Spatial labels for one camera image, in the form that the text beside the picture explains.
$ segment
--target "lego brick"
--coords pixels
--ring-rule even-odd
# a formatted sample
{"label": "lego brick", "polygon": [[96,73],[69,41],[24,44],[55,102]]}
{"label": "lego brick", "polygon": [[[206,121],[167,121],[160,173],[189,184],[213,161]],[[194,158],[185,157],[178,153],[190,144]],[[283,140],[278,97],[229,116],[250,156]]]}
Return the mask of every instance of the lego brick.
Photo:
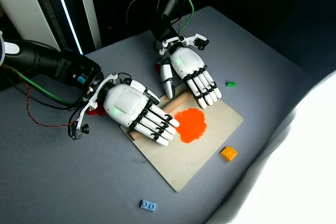
{"label": "lego brick", "polygon": [[228,88],[235,88],[235,87],[237,87],[237,83],[234,82],[234,81],[227,81],[227,82],[226,82],[226,86],[227,86]]}
{"label": "lego brick", "polygon": [[148,200],[144,200],[144,199],[143,199],[142,202],[141,202],[140,207],[143,208],[143,209],[146,209],[146,210],[155,212],[155,209],[156,209],[156,203],[153,203],[153,202],[150,202],[150,201],[148,201]]}
{"label": "lego brick", "polygon": [[224,150],[222,150],[220,154],[226,161],[230,162],[238,155],[238,152],[232,147],[227,146],[224,148]]}

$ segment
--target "back of robotic hand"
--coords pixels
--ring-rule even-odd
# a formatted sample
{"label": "back of robotic hand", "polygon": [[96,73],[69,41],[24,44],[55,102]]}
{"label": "back of robotic hand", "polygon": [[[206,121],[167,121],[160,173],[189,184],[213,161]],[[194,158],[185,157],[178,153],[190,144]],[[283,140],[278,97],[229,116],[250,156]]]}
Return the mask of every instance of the back of robotic hand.
{"label": "back of robotic hand", "polygon": [[71,126],[70,137],[81,138],[84,114],[87,110],[95,110],[98,107],[97,100],[100,99],[109,117],[158,144],[167,146],[169,140],[176,134],[174,127],[178,127],[179,122],[156,106],[160,100],[152,91],[132,80],[131,76],[121,80],[120,74],[113,73],[100,83],[87,105],[81,110],[78,120]]}
{"label": "back of robotic hand", "polygon": [[192,37],[173,37],[162,42],[159,53],[163,56],[158,60],[161,65],[161,79],[168,98],[175,96],[172,69],[192,91],[195,100],[202,109],[213,105],[222,97],[217,84],[207,71],[207,65],[201,57],[186,46],[191,45],[203,50],[208,39],[196,34]]}

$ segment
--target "gray table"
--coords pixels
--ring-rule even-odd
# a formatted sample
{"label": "gray table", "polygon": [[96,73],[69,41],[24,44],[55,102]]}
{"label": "gray table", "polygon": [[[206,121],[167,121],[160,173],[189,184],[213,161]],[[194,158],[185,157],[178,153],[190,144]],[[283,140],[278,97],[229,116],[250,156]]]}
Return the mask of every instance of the gray table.
{"label": "gray table", "polygon": [[[244,118],[225,143],[239,152],[233,162],[213,155],[176,193],[110,118],[87,116],[90,134],[72,141],[66,129],[34,124],[26,114],[24,96],[11,88],[0,93],[0,223],[204,222],[297,100],[307,76],[211,7],[195,13],[185,34],[195,32],[210,40],[197,53],[208,64],[222,99]],[[105,75],[132,73],[163,95],[152,43],[148,31],[89,57]],[[36,81],[45,87],[50,83],[42,76]],[[228,89],[226,81],[236,81],[238,87]],[[72,89],[52,83],[53,92],[75,98]],[[45,123],[64,123],[69,118],[69,112],[34,101],[31,111]],[[156,212],[139,208],[142,199],[157,203]]]}

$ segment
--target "orange toy brick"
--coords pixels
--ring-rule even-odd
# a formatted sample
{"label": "orange toy brick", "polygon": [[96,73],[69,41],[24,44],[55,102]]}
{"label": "orange toy brick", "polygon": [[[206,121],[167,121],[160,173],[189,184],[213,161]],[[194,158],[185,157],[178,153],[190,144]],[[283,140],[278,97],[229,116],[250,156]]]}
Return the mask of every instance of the orange toy brick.
{"label": "orange toy brick", "polygon": [[233,160],[237,155],[238,155],[238,152],[233,149],[232,147],[230,146],[227,146],[224,148],[224,150],[222,150],[222,152],[220,153],[223,158],[230,162],[231,160]]}

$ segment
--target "robotic arm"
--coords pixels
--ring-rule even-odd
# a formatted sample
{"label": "robotic arm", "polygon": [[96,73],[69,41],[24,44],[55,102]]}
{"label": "robotic arm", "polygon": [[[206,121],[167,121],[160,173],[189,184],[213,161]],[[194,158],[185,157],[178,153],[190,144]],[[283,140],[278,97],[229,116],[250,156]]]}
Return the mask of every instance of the robotic arm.
{"label": "robotic arm", "polygon": [[101,68],[89,58],[71,51],[60,52],[36,41],[3,41],[0,33],[0,66],[22,72],[43,73],[84,93],[82,108],[77,120],[70,126],[69,136],[79,139],[89,133],[82,125],[87,110],[103,102],[104,110],[112,119],[131,127],[162,146],[167,146],[176,133],[179,122],[156,105],[159,98],[131,76],[123,80],[121,74],[103,78]]}
{"label": "robotic arm", "polygon": [[171,20],[180,12],[184,1],[159,0],[152,29],[154,37],[162,43],[163,47],[159,51],[162,57],[157,62],[161,65],[161,79],[169,98],[175,96],[171,69],[173,67],[177,75],[190,88],[200,107],[205,109],[220,99],[222,94],[206,70],[207,65],[201,57],[187,48],[187,46],[193,46],[204,50],[209,40],[200,34],[192,37],[180,36],[171,25]]}

